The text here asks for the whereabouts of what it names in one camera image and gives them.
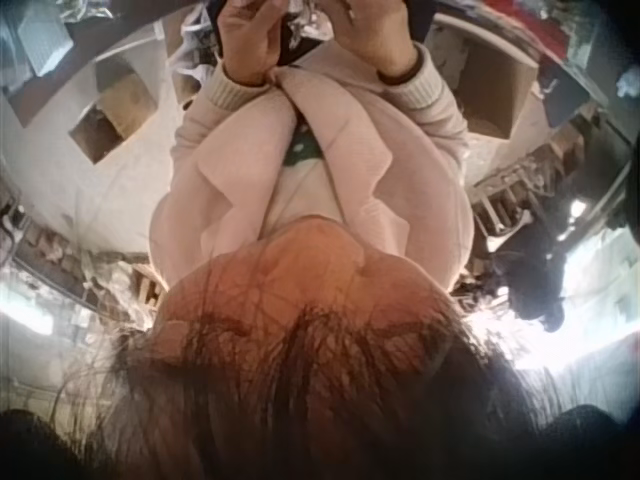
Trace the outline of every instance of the cardboard box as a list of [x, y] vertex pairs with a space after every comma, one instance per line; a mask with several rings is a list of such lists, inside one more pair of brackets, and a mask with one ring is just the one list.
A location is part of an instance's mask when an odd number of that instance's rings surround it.
[[157, 111], [158, 104], [140, 76], [118, 57], [97, 64], [100, 96], [69, 132], [96, 164], [131, 138]]
[[538, 65], [495, 34], [436, 15], [436, 24], [464, 41], [466, 64], [452, 87], [472, 134], [509, 140], [538, 76]]

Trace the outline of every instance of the dark hair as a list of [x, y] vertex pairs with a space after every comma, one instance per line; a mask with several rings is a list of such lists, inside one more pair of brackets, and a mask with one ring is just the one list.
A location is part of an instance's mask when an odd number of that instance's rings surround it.
[[512, 478], [531, 396], [438, 312], [375, 328], [306, 308], [267, 341], [205, 315], [176, 357], [153, 335], [121, 356], [118, 399], [76, 446], [98, 478]]

